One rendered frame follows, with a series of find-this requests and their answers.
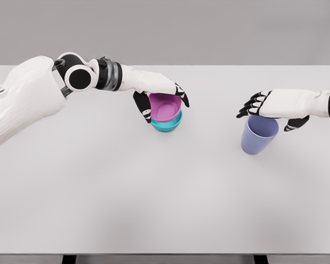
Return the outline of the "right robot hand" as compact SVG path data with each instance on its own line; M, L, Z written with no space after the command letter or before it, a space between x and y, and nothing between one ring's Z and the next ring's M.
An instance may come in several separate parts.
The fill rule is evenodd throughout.
M306 124L310 116L323 117L323 108L318 105L315 95L309 90L261 91L251 96L236 117L285 118L288 123L284 131L292 131Z

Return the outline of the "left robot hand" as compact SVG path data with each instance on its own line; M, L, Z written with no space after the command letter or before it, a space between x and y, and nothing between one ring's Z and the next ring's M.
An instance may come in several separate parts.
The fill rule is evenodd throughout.
M145 118L151 123L151 103L147 94L166 94L181 97L186 107L190 107L189 99L185 91L175 81L166 76L151 71L136 70L135 75L129 81L131 89L134 89L133 99Z

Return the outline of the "pink bowl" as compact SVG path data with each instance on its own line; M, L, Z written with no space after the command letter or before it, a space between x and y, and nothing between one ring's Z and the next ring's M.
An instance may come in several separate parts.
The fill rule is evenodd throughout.
M151 104L151 118L157 122L170 122L179 114L182 107L180 96L151 93L148 98Z

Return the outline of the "lavender cup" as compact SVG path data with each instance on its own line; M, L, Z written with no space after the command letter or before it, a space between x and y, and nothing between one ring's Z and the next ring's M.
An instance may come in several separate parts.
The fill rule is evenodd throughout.
M276 137L278 130L275 119L250 115L242 133L241 148L250 155L257 154Z

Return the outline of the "teal bowl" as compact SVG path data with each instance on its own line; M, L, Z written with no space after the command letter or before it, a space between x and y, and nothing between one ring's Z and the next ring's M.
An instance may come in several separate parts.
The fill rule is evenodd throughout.
M182 121L182 117L183 117L183 113L182 113L182 111L180 111L178 113L178 115L171 121L159 122L159 121L152 120L151 124L156 130L158 130L160 132L164 132L164 133L170 132L170 131L173 131L180 124L180 122Z

